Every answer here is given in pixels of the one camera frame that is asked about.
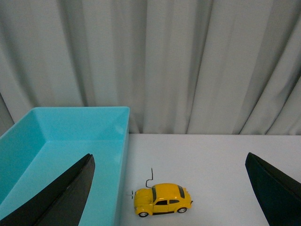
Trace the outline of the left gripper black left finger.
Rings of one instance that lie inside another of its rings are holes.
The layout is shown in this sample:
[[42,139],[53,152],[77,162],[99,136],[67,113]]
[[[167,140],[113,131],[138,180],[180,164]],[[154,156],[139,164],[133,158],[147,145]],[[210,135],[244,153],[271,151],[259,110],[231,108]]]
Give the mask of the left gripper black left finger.
[[2,226],[77,226],[95,172],[93,155],[86,154],[25,204],[4,217]]

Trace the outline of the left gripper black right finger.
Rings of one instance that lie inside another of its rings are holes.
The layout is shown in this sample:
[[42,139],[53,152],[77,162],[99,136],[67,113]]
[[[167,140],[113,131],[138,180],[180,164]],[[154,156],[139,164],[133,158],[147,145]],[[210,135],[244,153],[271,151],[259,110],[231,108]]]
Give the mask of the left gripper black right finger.
[[245,167],[268,224],[299,226],[301,184],[253,153],[248,153]]

